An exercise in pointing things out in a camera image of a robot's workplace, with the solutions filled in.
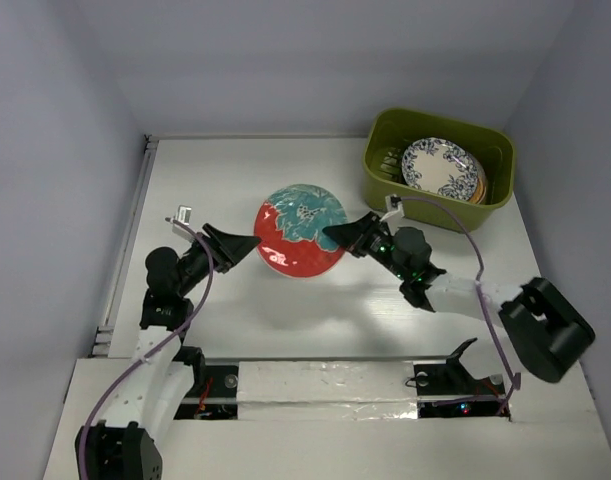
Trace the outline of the blue white floral plate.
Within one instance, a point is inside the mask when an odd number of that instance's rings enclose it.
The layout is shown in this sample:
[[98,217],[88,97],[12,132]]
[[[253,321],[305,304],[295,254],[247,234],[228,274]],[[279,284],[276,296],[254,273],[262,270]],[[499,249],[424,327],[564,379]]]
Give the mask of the blue white floral plate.
[[477,186],[474,159],[471,153],[451,141],[426,137],[404,150],[401,173],[411,188],[469,202]]

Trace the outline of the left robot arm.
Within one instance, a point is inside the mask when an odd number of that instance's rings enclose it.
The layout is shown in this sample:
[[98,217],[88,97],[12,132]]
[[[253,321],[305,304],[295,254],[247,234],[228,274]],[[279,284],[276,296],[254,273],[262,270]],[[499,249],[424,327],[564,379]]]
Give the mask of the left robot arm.
[[172,225],[192,239],[178,255],[158,247],[145,260],[147,289],[129,366],[101,395],[75,439],[82,479],[159,479],[160,443],[186,395],[208,388],[205,357],[184,343],[205,304],[188,295],[200,282],[238,265],[261,242],[206,224],[195,232],[178,220]]

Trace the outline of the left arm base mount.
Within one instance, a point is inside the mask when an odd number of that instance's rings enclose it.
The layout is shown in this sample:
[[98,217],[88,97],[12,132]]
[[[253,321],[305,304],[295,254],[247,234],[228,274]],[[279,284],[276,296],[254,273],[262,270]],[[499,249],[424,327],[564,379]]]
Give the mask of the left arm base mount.
[[239,365],[208,364],[200,390],[192,390],[182,400],[175,420],[236,420]]

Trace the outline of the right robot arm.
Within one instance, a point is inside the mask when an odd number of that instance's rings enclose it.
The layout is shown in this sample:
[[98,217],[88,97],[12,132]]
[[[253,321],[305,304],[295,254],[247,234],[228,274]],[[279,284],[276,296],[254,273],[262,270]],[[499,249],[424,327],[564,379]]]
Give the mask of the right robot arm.
[[432,248],[415,227],[392,233],[377,214],[368,213],[327,226],[323,233],[347,253],[369,256],[394,274],[413,307],[485,322],[516,389],[523,372],[560,382],[596,339],[594,329],[549,280],[534,277],[520,286],[503,286],[455,276],[432,263]]

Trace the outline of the red teal floral plate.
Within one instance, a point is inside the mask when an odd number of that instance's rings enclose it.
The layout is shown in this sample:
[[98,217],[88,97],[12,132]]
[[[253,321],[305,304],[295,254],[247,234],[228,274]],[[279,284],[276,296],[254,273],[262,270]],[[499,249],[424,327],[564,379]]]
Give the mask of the red teal floral plate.
[[347,215],[338,198],[311,184],[280,188],[261,204],[254,235],[257,251],[274,271],[291,278],[312,278],[333,268],[344,250],[324,234],[328,226],[345,224]]

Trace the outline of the orange woven round plate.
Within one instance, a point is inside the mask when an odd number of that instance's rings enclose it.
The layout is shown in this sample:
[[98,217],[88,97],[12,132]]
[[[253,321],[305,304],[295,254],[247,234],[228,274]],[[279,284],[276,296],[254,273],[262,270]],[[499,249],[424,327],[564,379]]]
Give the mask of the orange woven round plate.
[[477,159],[474,159],[474,166],[476,167],[477,171],[477,186],[474,193],[470,197],[469,202],[473,204],[484,204],[488,189],[487,175],[482,164]]

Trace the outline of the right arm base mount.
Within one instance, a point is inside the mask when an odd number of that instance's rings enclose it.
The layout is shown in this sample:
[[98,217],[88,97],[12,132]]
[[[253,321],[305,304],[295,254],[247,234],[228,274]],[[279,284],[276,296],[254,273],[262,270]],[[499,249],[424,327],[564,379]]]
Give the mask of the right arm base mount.
[[503,377],[475,378],[461,363],[476,341],[467,339],[445,357],[412,362],[412,375],[404,385],[416,392],[419,418],[511,418]]

